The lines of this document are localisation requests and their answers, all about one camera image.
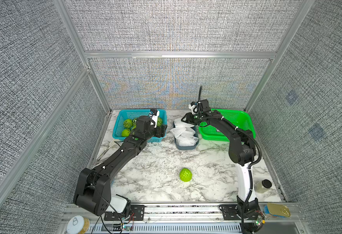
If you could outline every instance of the white foam net sleeve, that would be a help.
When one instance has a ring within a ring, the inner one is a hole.
[[[177,118],[174,120],[175,127],[193,127],[193,124],[187,124],[182,121],[182,118]]]
[[[174,135],[175,138],[177,138],[178,136],[180,136],[180,134],[185,132],[185,127],[173,128],[170,130],[170,132]]]
[[[186,138],[186,137],[177,137],[176,138],[176,144],[178,144],[179,146],[194,146],[196,145],[197,140],[195,139],[197,137],[194,138]]]
[[[192,138],[194,134],[192,132],[184,131],[180,134],[181,137]]]
[[[185,128],[185,131],[192,132],[193,135],[196,133],[196,131],[193,130],[192,128]]]

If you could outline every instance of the blue plastic basket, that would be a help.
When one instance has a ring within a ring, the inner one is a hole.
[[[142,109],[142,110],[121,110],[119,112],[118,118],[116,119],[113,138],[124,140],[125,137],[122,137],[122,131],[125,129],[123,126],[123,122],[126,119],[134,119],[138,118],[141,115],[149,115],[150,109]],[[163,124],[167,124],[167,115],[165,110],[159,110],[159,118],[163,120]],[[164,137],[152,137],[148,142],[161,142]]]

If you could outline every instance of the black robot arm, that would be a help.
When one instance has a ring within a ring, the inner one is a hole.
[[[200,87],[199,98],[197,102],[192,102],[189,108],[192,112],[187,113],[182,118],[183,122],[193,125],[200,125],[206,122],[218,129],[229,139],[228,155],[230,159],[236,163],[236,172],[238,177],[238,195],[237,206],[233,216],[241,218],[241,225],[244,233],[246,231],[256,231],[258,227],[253,227],[252,224],[244,225],[244,219],[256,219],[260,210],[258,199],[255,196],[253,188],[253,176],[251,167],[261,160],[261,151],[253,138],[253,133],[250,130],[243,130],[232,124],[224,118],[217,110],[211,110],[209,102],[201,100]],[[258,159],[254,160],[258,149]]]
[[[121,147],[106,161],[93,169],[85,168],[80,172],[75,190],[74,203],[99,216],[108,208],[111,200],[110,185],[115,175],[137,156],[152,137],[164,137],[167,125],[157,127],[158,111],[151,109],[149,116],[137,119],[136,129],[124,139]]]

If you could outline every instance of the green ball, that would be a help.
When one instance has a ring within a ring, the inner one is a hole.
[[[157,127],[160,127],[162,124],[163,124],[163,120],[160,117],[158,117]]]
[[[130,135],[130,133],[131,133],[131,130],[129,130],[129,129],[124,129],[124,130],[122,131],[122,137],[128,137],[128,136]]]
[[[130,129],[130,128],[132,127],[132,120],[131,120],[131,119],[126,119],[126,120],[124,120],[123,126],[124,126],[126,129]]]
[[[188,182],[189,180],[192,179],[192,172],[187,168],[183,168],[180,171],[179,177],[180,177],[180,180],[184,182]]]

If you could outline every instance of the can lid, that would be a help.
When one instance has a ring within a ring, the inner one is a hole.
[[[290,217],[289,208],[285,205],[267,203],[268,212],[272,215]]]
[[[70,219],[69,224],[67,224],[68,234],[78,234],[84,227],[84,218],[77,215]]]
[[[265,188],[271,188],[272,183],[271,183],[270,180],[262,180],[262,185],[263,185],[263,187],[265,187]]]

